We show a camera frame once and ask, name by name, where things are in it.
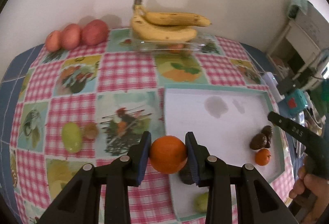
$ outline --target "silver screw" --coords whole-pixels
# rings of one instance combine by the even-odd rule
[[[85,171],[88,171],[88,170],[91,170],[93,168],[93,165],[92,164],[85,164],[83,165],[83,170]]]
[[[210,155],[207,157],[207,160],[209,162],[216,162],[217,161],[217,157],[216,156],[213,156],[213,155]]]
[[[130,159],[130,157],[128,155],[123,155],[120,157],[120,161],[122,161],[122,162],[127,162],[127,161],[129,161],[129,159]]]
[[[253,170],[254,169],[254,165],[253,164],[245,164],[244,167],[248,170]]]

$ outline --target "banana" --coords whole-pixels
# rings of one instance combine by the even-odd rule
[[[196,37],[197,31],[188,26],[156,26],[148,23],[143,16],[135,10],[130,20],[131,28],[143,40],[186,42]]]
[[[144,18],[155,25],[209,26],[210,21],[202,15],[192,13],[145,12]]]

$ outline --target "white power adapter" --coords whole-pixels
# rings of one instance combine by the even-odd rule
[[[277,103],[282,101],[285,98],[284,95],[280,95],[278,89],[276,88],[276,85],[278,85],[278,82],[276,81],[275,77],[273,76],[273,74],[271,72],[266,72],[262,76],[262,79],[268,85],[268,87],[271,90],[271,93],[273,94],[274,99]]]

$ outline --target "plastic container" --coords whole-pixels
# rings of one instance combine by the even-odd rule
[[[204,38],[196,37],[189,42],[145,41],[130,30],[131,46],[137,52],[192,54],[206,45]]]

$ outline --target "tablecloth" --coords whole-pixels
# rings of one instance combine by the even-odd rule
[[[9,152],[14,194],[23,223],[34,223],[58,192],[85,163],[100,166],[138,142],[145,128],[152,138],[165,135],[163,90],[170,83],[255,88],[269,93],[243,47],[235,41],[204,34],[207,44],[193,56],[138,54],[131,48],[129,29],[113,29],[107,42],[49,53],[43,47],[22,82]],[[118,111],[142,117],[125,139]],[[68,153],[61,141],[63,124],[84,127],[96,122],[100,135],[83,140],[83,149]],[[281,132],[285,171],[271,183],[285,201],[293,186],[291,159]],[[174,223],[168,176],[147,165],[139,187],[129,187],[131,223]],[[99,222],[104,222],[105,188]],[[237,223],[236,205],[232,207]],[[204,223],[204,218],[186,221]]]

